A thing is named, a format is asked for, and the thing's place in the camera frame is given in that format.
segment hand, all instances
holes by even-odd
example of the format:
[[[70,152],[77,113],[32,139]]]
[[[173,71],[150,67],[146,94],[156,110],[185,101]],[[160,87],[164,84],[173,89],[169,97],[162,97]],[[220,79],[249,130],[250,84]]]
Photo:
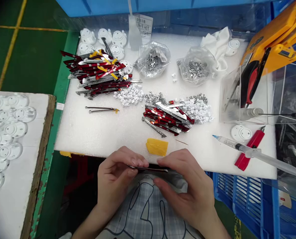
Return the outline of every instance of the hand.
[[[229,238],[214,208],[213,181],[187,149],[174,151],[158,160],[160,166],[181,174],[188,183],[187,193],[177,194],[164,180],[154,179],[163,197],[175,212],[206,238]]]
[[[131,166],[148,167],[148,161],[126,146],[113,152],[98,169],[98,200],[96,207],[109,219],[124,201],[127,189],[138,170]]]

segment white foam board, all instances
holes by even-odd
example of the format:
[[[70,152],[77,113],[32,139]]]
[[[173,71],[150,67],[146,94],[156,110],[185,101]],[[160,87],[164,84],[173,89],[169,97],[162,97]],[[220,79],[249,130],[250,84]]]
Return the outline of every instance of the white foam board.
[[[187,148],[204,170],[276,179],[276,169],[258,159],[251,159],[249,166],[244,172],[239,170],[234,166],[239,152],[226,145],[220,145],[212,137],[212,134],[216,134],[231,138],[230,129],[234,126],[219,122],[221,79],[207,81],[198,87],[189,85],[181,79],[176,61],[184,57],[191,46],[198,46],[201,38],[153,34],[151,40],[168,46],[171,52],[171,63],[159,78],[142,79],[143,91],[145,93],[149,91],[154,93],[162,92],[167,100],[197,95],[199,93],[205,94],[209,104],[212,105],[212,114],[216,117],[213,122],[194,125],[188,133],[181,133],[177,137],[164,131],[167,137],[162,140],[169,142],[167,153]],[[226,57],[228,72],[231,72],[239,65],[246,46],[247,43],[241,42],[237,54],[230,58]],[[125,48],[125,60],[132,64],[137,57],[137,51]],[[173,83],[173,77],[171,76],[174,72],[178,78],[176,83]],[[133,72],[133,78],[140,78],[136,70]],[[70,81],[65,108],[57,134],[56,150],[107,157],[113,151],[125,145],[131,150],[142,154],[149,162],[156,163],[158,157],[148,153],[146,141],[147,138],[161,139],[161,137],[146,123],[141,121],[142,113],[144,112],[144,102],[137,106],[132,105],[123,108],[120,101],[114,99],[112,94],[100,95],[94,98],[93,101],[90,101],[84,98],[83,95],[78,96],[75,93],[77,85],[77,80]],[[120,112],[118,114],[113,112],[89,114],[85,106],[114,107],[120,109]],[[260,126],[252,125],[249,128],[254,133]],[[264,154],[275,157],[274,127],[266,126],[265,133],[266,135],[260,144],[260,148]],[[176,139],[187,143],[188,146],[177,142]]]
[[[0,92],[4,96],[13,94]],[[35,120],[27,123],[27,134],[16,140],[23,145],[22,155],[10,161],[9,167],[3,171],[5,182],[0,188],[0,239],[19,239],[21,236],[48,106],[46,94],[21,94],[29,98],[29,106],[35,108],[37,114]]]

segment plastic bag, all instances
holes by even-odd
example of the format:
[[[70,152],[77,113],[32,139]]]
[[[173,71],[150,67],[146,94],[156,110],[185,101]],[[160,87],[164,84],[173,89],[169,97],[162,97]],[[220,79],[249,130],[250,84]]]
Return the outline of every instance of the plastic bag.
[[[178,59],[177,64],[182,79],[197,86],[216,76],[217,62],[205,47],[191,47],[185,58]]]
[[[155,78],[162,74],[170,63],[170,51],[164,44],[151,41],[139,49],[139,57],[133,64],[144,78]]]

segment glue syringe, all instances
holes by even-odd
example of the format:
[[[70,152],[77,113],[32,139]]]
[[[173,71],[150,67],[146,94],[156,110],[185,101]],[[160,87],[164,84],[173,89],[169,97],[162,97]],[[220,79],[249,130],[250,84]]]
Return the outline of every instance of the glue syringe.
[[[278,159],[272,158],[266,154],[262,154],[261,149],[258,148],[250,148],[246,145],[240,144],[238,142],[235,142],[233,140],[227,139],[222,136],[216,136],[213,135],[214,138],[216,138],[218,141],[220,141],[223,144],[226,144],[242,153],[245,154],[247,158],[257,158],[261,161],[268,163],[286,173],[292,174],[296,176],[296,168],[292,165],[289,165],[285,162],[279,161]]]

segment red box cutter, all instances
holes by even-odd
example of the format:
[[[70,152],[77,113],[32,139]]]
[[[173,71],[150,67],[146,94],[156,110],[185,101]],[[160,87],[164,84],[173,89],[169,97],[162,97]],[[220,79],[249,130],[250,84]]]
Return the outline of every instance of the red box cutter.
[[[257,148],[265,135],[264,129],[265,126],[257,130],[246,146],[250,148]],[[241,153],[234,165],[237,166],[240,170],[245,171],[249,162],[250,158],[246,158],[245,154]]]

